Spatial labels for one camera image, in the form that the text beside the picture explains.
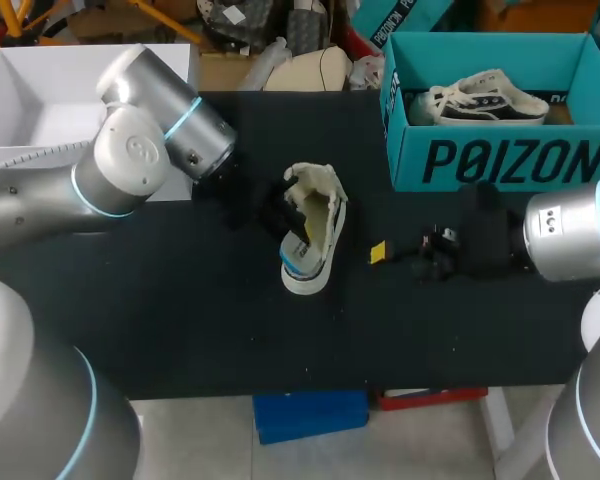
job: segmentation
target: white cardboard box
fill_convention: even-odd
[[[147,45],[185,81],[191,49],[187,44]],[[105,117],[96,95],[101,73],[129,45],[80,45],[0,49],[0,164],[59,145],[93,140]],[[23,163],[50,168],[77,162],[84,148]],[[188,200],[189,178],[172,167],[167,182],[150,200]]]

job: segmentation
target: shoelace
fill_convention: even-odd
[[[429,92],[434,98],[435,117],[440,118],[448,103],[456,106],[476,105],[478,103],[471,95],[461,91],[456,85],[450,87],[431,87]]]

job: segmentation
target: black and white sneaker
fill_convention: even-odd
[[[549,105],[516,88],[502,70],[431,87],[409,110],[412,125],[542,125]]]
[[[333,256],[347,217],[347,195],[331,165],[296,163],[284,173],[297,183],[285,197],[305,216],[310,244],[289,232],[280,245],[282,283],[298,295],[313,295],[329,281]]]

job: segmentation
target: white table leg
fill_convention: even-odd
[[[523,480],[544,458],[547,420],[561,391],[551,390],[542,397],[514,434],[502,388],[489,389],[481,406],[491,442],[496,480]]]

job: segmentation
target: plastic bag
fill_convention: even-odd
[[[351,90],[377,90],[382,85],[384,57],[369,55],[356,60],[349,76]]]
[[[265,48],[251,67],[251,71],[240,84],[240,87],[238,87],[238,90],[243,92],[262,90],[273,69],[291,58],[291,50],[286,47],[287,41],[282,37],[278,37],[275,42]]]

